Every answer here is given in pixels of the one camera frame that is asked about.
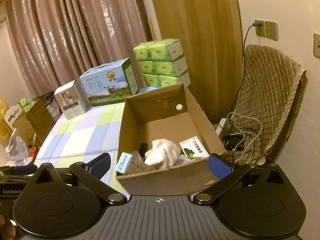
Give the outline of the person's left hand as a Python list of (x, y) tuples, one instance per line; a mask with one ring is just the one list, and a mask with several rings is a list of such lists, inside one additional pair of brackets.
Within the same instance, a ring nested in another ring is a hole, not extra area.
[(11, 222), (12, 207), (15, 201), (12, 199), (1, 200), (1, 239), (13, 240), (16, 230)]

